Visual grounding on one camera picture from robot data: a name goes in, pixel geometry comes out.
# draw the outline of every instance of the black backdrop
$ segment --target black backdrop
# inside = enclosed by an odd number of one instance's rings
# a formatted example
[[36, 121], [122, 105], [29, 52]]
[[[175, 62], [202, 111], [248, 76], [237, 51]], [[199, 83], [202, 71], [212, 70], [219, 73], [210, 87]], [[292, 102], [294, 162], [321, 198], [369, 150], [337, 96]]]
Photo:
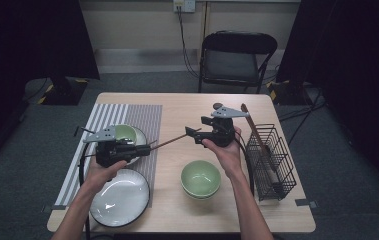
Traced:
[[379, 1], [302, 0], [279, 72], [321, 87], [379, 170]]
[[53, 75], [99, 79], [79, 1], [0, 1], [0, 135], [26, 83]]

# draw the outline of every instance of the person's left hand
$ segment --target person's left hand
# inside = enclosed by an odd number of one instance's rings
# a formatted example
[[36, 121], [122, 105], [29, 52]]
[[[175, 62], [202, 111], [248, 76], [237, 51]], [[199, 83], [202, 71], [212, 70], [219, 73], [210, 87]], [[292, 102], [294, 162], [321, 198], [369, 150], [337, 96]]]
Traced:
[[104, 168], [96, 162], [95, 158], [92, 158], [90, 160], [89, 172], [87, 173], [84, 183], [87, 184], [91, 191], [96, 194], [101, 191], [107, 181], [117, 176], [118, 170], [122, 169], [126, 165], [127, 162], [121, 160], [108, 168]]

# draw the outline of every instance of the white plate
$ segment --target white plate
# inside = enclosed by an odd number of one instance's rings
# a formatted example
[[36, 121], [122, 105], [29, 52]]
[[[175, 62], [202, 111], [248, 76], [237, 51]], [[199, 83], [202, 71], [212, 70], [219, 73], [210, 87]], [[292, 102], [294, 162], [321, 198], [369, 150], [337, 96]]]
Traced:
[[[137, 127], [133, 127], [136, 131], [136, 145], [146, 145], [146, 136], [145, 134]], [[127, 165], [133, 164], [137, 160], [139, 160], [140, 157], [135, 157], [132, 160], [130, 160]]]
[[90, 213], [102, 225], [120, 227], [136, 220], [149, 201], [149, 186], [138, 172], [120, 169], [95, 195]]

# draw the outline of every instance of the wall outlet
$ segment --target wall outlet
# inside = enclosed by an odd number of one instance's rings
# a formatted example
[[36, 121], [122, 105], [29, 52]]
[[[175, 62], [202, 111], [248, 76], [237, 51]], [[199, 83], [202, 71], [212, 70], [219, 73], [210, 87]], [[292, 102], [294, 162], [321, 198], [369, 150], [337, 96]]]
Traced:
[[181, 12], [195, 12], [196, 0], [173, 0], [173, 12], [178, 12], [180, 7]]

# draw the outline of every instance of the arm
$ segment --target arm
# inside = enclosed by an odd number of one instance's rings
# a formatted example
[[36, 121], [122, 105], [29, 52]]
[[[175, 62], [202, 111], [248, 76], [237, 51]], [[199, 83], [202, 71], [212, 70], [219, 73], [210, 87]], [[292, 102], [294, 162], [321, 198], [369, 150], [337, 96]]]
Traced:
[[[236, 134], [235, 137], [239, 140], [239, 134]], [[216, 154], [226, 176], [232, 183], [238, 210], [241, 239], [273, 239], [242, 171], [239, 145], [233, 141], [229, 146], [221, 148], [208, 139], [204, 139], [202, 144]]]
[[102, 190], [105, 183], [114, 178], [118, 170], [126, 164], [125, 161], [119, 161], [109, 168], [104, 168], [94, 159], [91, 160], [85, 182], [74, 197], [58, 230], [51, 239], [80, 239], [93, 198]]

